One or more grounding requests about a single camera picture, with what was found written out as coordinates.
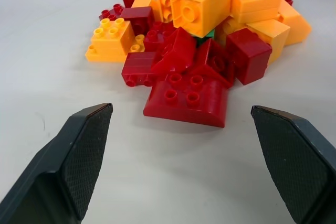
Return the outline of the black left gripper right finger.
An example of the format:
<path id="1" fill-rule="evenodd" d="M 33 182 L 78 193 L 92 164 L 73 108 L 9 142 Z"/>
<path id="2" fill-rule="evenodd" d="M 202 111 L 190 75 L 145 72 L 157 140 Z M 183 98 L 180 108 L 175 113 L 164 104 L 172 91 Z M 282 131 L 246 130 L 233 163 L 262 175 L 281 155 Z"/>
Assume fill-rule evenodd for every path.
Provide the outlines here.
<path id="1" fill-rule="evenodd" d="M 336 148 L 306 119 L 251 109 L 263 156 L 296 224 L 336 224 Z"/>

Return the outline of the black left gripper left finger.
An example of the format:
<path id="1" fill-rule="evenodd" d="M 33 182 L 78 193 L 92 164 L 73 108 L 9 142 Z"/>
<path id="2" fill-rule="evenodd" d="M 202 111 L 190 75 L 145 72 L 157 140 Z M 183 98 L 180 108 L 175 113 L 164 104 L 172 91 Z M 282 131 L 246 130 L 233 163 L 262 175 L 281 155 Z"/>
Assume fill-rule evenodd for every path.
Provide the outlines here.
<path id="1" fill-rule="evenodd" d="M 73 114 L 0 202 L 0 224 L 81 224 L 101 170 L 112 103 Z"/>

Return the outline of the dark red cube block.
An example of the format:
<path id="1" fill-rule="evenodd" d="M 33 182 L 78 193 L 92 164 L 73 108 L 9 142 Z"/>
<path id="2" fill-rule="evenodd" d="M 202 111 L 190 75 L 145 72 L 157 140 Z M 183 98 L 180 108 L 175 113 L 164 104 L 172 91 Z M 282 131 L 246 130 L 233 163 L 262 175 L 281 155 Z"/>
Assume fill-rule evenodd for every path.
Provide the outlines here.
<path id="1" fill-rule="evenodd" d="M 247 85 L 264 77 L 272 47 L 259 36 L 243 28 L 226 37 L 225 49 L 236 69 L 236 78 Z"/>
<path id="2" fill-rule="evenodd" d="M 146 36 L 155 22 L 151 6 L 124 8 L 120 17 L 125 21 L 130 21 L 136 36 Z"/>

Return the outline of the red curved plastic building brick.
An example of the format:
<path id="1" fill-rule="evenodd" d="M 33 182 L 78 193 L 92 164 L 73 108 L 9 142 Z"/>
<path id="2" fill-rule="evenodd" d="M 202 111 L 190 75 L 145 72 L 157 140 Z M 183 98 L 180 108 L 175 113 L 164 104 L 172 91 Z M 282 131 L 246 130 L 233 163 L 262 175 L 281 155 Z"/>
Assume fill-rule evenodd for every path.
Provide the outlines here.
<path id="1" fill-rule="evenodd" d="M 217 79 L 192 74 L 168 74 L 153 85 L 145 116 L 225 127 L 228 89 Z"/>

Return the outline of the red sloped block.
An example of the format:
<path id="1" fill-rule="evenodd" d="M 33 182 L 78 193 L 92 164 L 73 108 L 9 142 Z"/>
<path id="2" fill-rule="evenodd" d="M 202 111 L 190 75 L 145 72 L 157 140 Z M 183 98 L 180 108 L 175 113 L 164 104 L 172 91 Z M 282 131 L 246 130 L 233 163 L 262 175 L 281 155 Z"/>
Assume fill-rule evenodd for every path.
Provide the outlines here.
<path id="1" fill-rule="evenodd" d="M 198 47 L 194 62 L 186 72 L 214 78 L 227 89 L 231 88 L 235 81 L 234 63 L 225 48 L 211 38 Z"/>
<path id="2" fill-rule="evenodd" d="M 179 27 L 158 47 L 151 70 L 156 74 L 184 72 L 193 64 L 195 52 L 195 38 Z"/>

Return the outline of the yellow stepped studded block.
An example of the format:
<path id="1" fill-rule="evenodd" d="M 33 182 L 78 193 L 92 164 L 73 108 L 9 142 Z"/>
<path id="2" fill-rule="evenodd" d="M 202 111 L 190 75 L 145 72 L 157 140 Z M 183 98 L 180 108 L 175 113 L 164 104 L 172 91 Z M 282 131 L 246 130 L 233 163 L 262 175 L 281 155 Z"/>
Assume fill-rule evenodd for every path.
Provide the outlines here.
<path id="1" fill-rule="evenodd" d="M 93 31 L 85 56 L 90 62 L 125 62 L 128 53 L 145 51 L 144 39 L 135 35 L 130 21 L 104 18 Z"/>

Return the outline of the green block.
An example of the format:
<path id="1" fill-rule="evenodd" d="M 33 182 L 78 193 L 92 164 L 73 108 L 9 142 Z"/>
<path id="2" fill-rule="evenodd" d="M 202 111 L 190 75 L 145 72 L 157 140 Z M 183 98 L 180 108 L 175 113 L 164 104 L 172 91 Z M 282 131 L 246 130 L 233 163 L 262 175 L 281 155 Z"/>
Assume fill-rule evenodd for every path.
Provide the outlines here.
<path id="1" fill-rule="evenodd" d="M 197 37 L 197 36 L 193 36 L 194 41 L 195 41 L 195 47 L 198 48 L 201 44 L 203 44 L 204 42 L 206 42 L 208 39 L 214 39 L 215 37 L 215 28 L 212 29 L 207 35 L 205 35 L 204 37 Z"/>

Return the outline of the red studded plastic building brick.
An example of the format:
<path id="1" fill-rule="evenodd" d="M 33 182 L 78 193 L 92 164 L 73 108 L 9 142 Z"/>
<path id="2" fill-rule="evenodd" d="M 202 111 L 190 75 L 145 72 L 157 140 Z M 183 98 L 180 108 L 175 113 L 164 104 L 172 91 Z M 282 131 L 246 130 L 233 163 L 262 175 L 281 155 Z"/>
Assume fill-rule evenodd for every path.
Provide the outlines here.
<path id="1" fill-rule="evenodd" d="M 120 17 L 124 10 L 124 6 L 121 4 L 114 4 L 111 9 L 104 9 L 101 11 L 101 14 L 99 15 L 99 20 L 103 20 L 105 18 L 108 18 L 110 20 L 116 20 Z"/>

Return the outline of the large yellow hollow block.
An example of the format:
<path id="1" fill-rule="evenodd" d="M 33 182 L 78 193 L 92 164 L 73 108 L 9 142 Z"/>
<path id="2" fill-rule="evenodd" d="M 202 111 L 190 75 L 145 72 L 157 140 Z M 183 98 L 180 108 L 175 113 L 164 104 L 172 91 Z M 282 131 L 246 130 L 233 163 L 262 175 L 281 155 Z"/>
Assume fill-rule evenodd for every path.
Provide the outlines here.
<path id="1" fill-rule="evenodd" d="M 205 37 L 230 15 L 231 0 L 170 0 L 173 25 Z"/>

